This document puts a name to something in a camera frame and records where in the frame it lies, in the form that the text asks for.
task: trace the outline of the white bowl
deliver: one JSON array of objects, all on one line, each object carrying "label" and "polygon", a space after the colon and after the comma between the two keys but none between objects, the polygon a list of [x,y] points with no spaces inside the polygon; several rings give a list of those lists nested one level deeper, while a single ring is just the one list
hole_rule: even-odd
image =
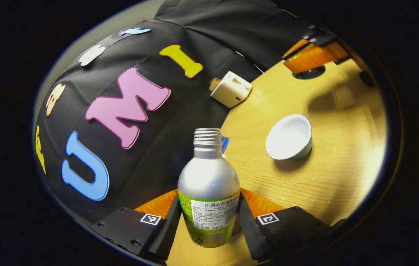
[{"label": "white bowl", "polygon": [[311,150],[311,123],[308,118],[298,113],[282,118],[268,133],[265,150],[275,160],[307,155]]}]

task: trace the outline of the silver bottle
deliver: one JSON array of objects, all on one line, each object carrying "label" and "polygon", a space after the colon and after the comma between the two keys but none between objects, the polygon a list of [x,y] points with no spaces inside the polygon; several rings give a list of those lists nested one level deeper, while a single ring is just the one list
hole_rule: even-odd
[{"label": "silver bottle", "polygon": [[222,157],[219,128],[195,130],[192,158],[180,173],[178,192],[193,242],[205,248],[226,244],[237,215],[240,185]]}]

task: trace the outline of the blue letter u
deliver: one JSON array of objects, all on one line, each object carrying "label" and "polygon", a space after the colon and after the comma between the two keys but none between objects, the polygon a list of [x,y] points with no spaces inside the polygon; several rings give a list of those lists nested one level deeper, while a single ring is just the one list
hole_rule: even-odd
[{"label": "blue letter u", "polygon": [[74,154],[84,162],[94,172],[94,182],[92,184],[84,181],[70,168],[67,160],[62,163],[62,177],[66,184],[70,184],[81,194],[94,201],[104,199],[109,189],[109,173],[104,163],[81,142],[78,141],[78,133],[73,131],[66,143],[66,154]]}]

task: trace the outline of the bottle label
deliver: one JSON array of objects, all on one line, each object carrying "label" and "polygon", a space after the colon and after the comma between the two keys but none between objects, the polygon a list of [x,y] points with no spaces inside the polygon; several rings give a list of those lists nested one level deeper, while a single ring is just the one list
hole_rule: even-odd
[{"label": "bottle label", "polygon": [[183,217],[193,242],[205,248],[227,243],[239,203],[239,191],[220,199],[197,199],[178,191]]}]

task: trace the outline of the wooden table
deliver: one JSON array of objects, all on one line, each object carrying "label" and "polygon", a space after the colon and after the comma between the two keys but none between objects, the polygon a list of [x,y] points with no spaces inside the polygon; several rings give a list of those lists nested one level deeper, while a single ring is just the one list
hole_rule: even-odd
[{"label": "wooden table", "polygon": [[[229,112],[221,132],[240,186],[283,207],[302,207],[326,224],[347,218],[369,193],[382,167],[386,117],[377,88],[360,80],[352,61],[300,80],[279,62],[255,79],[250,96]],[[278,120],[301,113],[311,122],[313,148],[301,160],[276,161],[265,151]],[[181,218],[167,261],[173,265],[256,265],[242,233],[205,249],[191,242]]]}]

